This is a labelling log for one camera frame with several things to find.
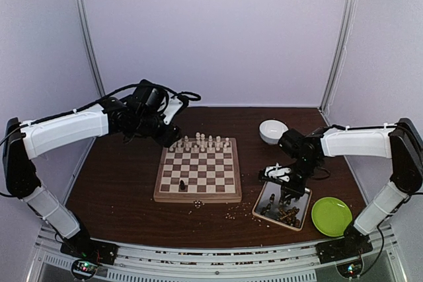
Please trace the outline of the metal tray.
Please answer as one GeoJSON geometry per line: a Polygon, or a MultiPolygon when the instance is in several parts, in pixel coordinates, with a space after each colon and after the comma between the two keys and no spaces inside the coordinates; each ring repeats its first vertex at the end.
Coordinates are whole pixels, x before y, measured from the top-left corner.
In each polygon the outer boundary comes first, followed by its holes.
{"type": "Polygon", "coordinates": [[[290,205],[284,205],[280,202],[280,188],[281,187],[277,184],[265,182],[258,199],[252,208],[252,215],[262,221],[268,221],[269,223],[280,225],[286,229],[299,232],[303,228],[307,210],[311,201],[312,191],[309,188],[305,188],[305,195],[302,198],[298,201],[291,202],[290,205]],[[294,228],[277,221],[279,208],[288,210],[292,207],[300,209],[300,212],[297,214],[297,218],[301,221],[299,228],[294,228]]]}

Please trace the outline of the white ceramic bowl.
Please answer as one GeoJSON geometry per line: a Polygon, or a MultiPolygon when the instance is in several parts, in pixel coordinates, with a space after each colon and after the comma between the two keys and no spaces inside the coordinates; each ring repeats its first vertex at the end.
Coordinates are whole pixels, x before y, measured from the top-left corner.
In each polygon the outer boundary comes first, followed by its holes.
{"type": "Polygon", "coordinates": [[[263,142],[277,145],[288,126],[278,120],[265,120],[259,125],[259,135],[263,142]]]}

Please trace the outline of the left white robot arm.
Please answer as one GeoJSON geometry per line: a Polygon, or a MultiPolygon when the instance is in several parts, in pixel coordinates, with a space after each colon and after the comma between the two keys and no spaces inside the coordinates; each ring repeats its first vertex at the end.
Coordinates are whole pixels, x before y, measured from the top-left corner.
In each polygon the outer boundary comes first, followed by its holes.
{"type": "Polygon", "coordinates": [[[95,244],[83,223],[46,189],[32,161],[62,146],[115,133],[128,140],[150,137],[162,147],[170,147],[180,138],[180,129],[172,120],[187,107],[189,97],[148,80],[132,88],[134,91],[123,98],[110,93],[83,107],[39,120],[12,118],[1,141],[5,197],[30,206],[80,258],[91,257],[95,244]]]}

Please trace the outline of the green plate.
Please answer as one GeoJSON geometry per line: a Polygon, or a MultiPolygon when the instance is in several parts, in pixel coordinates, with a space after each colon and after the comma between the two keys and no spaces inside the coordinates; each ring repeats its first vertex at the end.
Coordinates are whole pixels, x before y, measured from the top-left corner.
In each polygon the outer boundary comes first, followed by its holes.
{"type": "Polygon", "coordinates": [[[316,229],[329,237],[340,237],[352,221],[350,208],[340,199],[323,197],[311,210],[311,219],[316,229]]]}

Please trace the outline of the left aluminium frame post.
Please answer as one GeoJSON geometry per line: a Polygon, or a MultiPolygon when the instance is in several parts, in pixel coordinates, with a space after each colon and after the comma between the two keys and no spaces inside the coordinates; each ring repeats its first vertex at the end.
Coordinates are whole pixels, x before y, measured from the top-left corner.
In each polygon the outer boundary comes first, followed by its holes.
{"type": "Polygon", "coordinates": [[[91,37],[90,28],[89,28],[89,20],[88,20],[87,11],[85,8],[85,2],[84,0],[75,0],[75,3],[77,7],[79,24],[81,27],[81,32],[83,37],[83,46],[85,48],[85,52],[87,55],[89,68],[93,76],[95,88],[99,96],[104,96],[106,93],[105,93],[104,84],[100,75],[100,71],[98,68],[98,63],[97,63],[97,59],[95,55],[95,49],[93,46],[93,40],[91,37]]]}

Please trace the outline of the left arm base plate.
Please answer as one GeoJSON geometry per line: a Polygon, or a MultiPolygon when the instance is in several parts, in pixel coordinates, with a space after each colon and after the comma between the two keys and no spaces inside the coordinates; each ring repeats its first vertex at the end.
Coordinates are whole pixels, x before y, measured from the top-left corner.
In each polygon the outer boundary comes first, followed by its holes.
{"type": "Polygon", "coordinates": [[[76,252],[65,243],[61,245],[60,252],[74,258],[87,260],[95,264],[113,265],[118,254],[118,246],[109,242],[94,240],[91,242],[93,250],[91,252],[76,252]]]}

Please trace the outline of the aluminium frame post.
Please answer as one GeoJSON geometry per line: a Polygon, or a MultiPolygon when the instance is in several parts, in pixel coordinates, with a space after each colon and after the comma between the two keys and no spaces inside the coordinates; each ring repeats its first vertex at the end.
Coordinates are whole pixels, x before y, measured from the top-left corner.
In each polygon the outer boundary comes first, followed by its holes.
{"type": "Polygon", "coordinates": [[[333,103],[336,90],[339,84],[341,72],[346,58],[346,47],[348,43],[348,38],[354,23],[356,3],[357,0],[345,0],[344,2],[344,11],[342,14],[334,56],[330,66],[327,85],[325,87],[325,91],[319,108],[324,117],[327,117],[330,113],[330,106],[333,103]]]}
{"type": "Polygon", "coordinates": [[[98,63],[97,63],[97,59],[95,55],[95,49],[93,46],[93,40],[91,37],[90,28],[89,28],[89,20],[88,20],[87,11],[85,8],[85,2],[84,0],[75,0],[75,3],[77,7],[79,24],[81,27],[81,32],[83,37],[83,46],[85,48],[85,52],[87,55],[89,68],[93,76],[95,88],[99,96],[104,96],[106,93],[105,93],[104,84],[100,75],[100,71],[98,68],[98,63]]]}

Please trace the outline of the right aluminium frame post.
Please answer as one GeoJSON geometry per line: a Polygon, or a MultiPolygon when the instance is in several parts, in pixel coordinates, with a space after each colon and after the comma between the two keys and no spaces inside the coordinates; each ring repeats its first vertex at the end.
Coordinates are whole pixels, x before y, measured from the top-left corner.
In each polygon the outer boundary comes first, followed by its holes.
{"type": "Polygon", "coordinates": [[[354,23],[356,3],[357,0],[345,0],[344,2],[344,11],[342,14],[334,56],[330,66],[327,85],[325,87],[325,91],[319,108],[324,117],[327,117],[330,113],[330,106],[333,103],[336,90],[339,84],[341,72],[346,58],[346,47],[348,43],[348,38],[354,23]]]}

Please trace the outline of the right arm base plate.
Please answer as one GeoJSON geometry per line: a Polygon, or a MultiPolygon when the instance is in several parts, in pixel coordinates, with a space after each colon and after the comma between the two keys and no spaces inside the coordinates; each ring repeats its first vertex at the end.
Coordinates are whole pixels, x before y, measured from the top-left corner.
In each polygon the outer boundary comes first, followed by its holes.
{"type": "Polygon", "coordinates": [[[340,238],[320,242],[315,248],[321,264],[358,257],[361,254],[373,250],[373,246],[370,242],[366,240],[355,241],[351,238],[340,238]]]}

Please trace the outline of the pile of dark chess pieces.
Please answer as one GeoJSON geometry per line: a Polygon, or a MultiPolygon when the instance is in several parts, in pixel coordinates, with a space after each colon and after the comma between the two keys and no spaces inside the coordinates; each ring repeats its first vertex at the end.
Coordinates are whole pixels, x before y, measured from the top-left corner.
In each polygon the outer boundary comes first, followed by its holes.
{"type": "Polygon", "coordinates": [[[292,207],[288,210],[279,208],[279,216],[277,217],[277,221],[294,228],[299,228],[301,224],[301,221],[297,218],[297,214],[299,212],[300,209],[297,207],[292,207]]]}

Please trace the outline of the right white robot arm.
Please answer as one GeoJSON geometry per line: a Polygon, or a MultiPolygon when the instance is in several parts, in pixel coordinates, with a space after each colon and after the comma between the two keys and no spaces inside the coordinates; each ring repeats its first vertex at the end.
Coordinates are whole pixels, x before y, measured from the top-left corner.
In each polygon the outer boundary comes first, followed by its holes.
{"type": "Polygon", "coordinates": [[[286,194],[299,197],[305,183],[326,157],[362,156],[391,160],[393,173],[373,201],[356,217],[339,242],[343,256],[353,256],[364,246],[364,237],[422,187],[422,138],[408,118],[394,124],[370,127],[332,125],[309,135],[295,129],[284,132],[278,141],[283,152],[294,159],[286,194]]]}

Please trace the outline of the wooden chess board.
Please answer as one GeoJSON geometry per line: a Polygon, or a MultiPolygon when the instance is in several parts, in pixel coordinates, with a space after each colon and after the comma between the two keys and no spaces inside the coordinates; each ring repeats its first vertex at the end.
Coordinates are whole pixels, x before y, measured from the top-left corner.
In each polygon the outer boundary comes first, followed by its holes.
{"type": "Polygon", "coordinates": [[[153,199],[162,203],[239,203],[242,200],[237,141],[227,152],[161,153],[153,199]],[[183,180],[185,192],[179,192],[183,180]]]}

